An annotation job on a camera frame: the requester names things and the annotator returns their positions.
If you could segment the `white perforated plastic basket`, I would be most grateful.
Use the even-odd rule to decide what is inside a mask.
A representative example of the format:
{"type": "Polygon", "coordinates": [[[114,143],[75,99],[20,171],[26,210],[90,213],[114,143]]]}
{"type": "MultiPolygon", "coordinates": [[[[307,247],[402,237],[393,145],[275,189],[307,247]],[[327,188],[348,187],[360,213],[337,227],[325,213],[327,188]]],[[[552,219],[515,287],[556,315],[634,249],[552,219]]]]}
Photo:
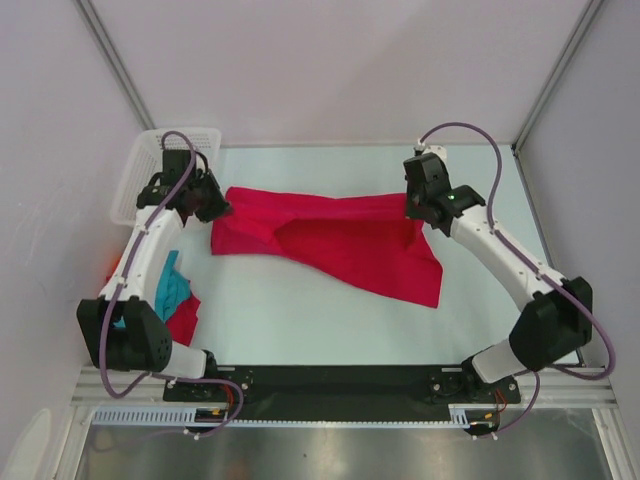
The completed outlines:
{"type": "MultiPolygon", "coordinates": [[[[194,148],[207,157],[209,167],[214,169],[222,140],[218,129],[174,127],[174,130],[186,135],[194,148]]],[[[167,131],[167,128],[146,130],[136,138],[111,204],[110,219],[115,225],[134,226],[137,196],[152,175],[161,170],[161,138],[167,131]]]]}

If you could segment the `crimson red t shirt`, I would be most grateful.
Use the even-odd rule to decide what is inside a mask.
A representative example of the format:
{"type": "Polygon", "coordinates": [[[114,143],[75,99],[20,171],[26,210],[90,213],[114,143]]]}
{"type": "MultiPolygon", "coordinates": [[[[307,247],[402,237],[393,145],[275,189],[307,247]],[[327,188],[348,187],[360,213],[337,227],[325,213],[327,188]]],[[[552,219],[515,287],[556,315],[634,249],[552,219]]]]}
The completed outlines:
{"type": "Polygon", "coordinates": [[[271,255],[344,283],[428,308],[440,303],[443,267],[406,217],[401,193],[330,198],[232,187],[231,214],[213,224],[211,251],[271,255]]]}

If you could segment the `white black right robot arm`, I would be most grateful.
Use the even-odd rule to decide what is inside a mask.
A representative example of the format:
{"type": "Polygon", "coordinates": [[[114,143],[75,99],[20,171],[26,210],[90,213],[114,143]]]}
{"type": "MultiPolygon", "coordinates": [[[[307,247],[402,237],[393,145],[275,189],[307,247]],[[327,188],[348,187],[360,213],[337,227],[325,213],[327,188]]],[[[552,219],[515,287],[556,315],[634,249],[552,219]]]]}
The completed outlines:
{"type": "Polygon", "coordinates": [[[405,212],[471,252],[505,288],[519,318],[509,336],[465,361],[463,393],[484,401],[498,382],[538,372],[588,344],[593,291],[581,277],[567,279],[489,221],[485,200],[468,185],[452,187],[445,162],[429,152],[403,162],[405,212]]]}

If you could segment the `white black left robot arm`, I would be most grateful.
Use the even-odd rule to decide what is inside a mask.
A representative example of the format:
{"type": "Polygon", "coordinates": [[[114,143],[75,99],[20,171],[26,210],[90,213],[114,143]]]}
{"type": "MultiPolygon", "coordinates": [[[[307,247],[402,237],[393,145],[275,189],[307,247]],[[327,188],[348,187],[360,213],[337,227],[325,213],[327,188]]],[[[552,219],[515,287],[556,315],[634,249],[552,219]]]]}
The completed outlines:
{"type": "Polygon", "coordinates": [[[137,196],[132,234],[115,272],[97,298],[83,299],[77,307],[96,368],[186,377],[187,389],[202,400],[219,392],[221,376],[211,353],[173,339],[154,305],[162,273],[188,219],[209,223],[229,210],[204,154],[163,151],[160,171],[137,196]]]}

